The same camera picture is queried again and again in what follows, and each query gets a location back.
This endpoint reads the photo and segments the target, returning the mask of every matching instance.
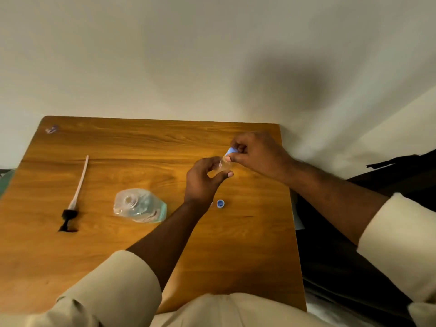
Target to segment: hand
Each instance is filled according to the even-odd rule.
[[[246,132],[238,134],[231,146],[238,153],[226,156],[227,161],[239,163],[250,170],[286,182],[290,165],[295,162],[286,150],[268,132]]]
[[[218,187],[225,179],[233,176],[230,170],[222,171],[213,178],[208,176],[209,171],[218,168],[220,160],[220,157],[210,157],[195,162],[186,174],[185,203],[196,203],[206,213]]]

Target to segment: black bag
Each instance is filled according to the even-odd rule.
[[[401,193],[436,211],[436,150],[368,165],[374,171],[349,179],[386,196]],[[304,287],[385,326],[415,326],[407,311],[411,299],[356,252],[356,245],[335,229],[301,196],[297,231]]]

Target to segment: green object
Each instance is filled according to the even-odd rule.
[[[0,198],[2,197],[3,193],[6,191],[7,186],[9,185],[9,181],[14,176],[15,170],[10,170],[8,173],[6,173],[4,176],[0,178]]]

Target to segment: shirt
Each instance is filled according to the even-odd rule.
[[[378,211],[357,252],[413,303],[419,327],[436,326],[436,213],[401,194]],[[0,317],[2,326],[265,327],[330,326],[285,304],[248,294],[206,294],[175,312],[155,315],[161,303],[156,275],[135,254],[118,251],[59,297],[46,313]]]

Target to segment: blue cap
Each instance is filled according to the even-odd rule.
[[[231,154],[231,153],[237,153],[237,152],[238,152],[237,149],[230,147],[224,156],[227,156],[228,154]]]

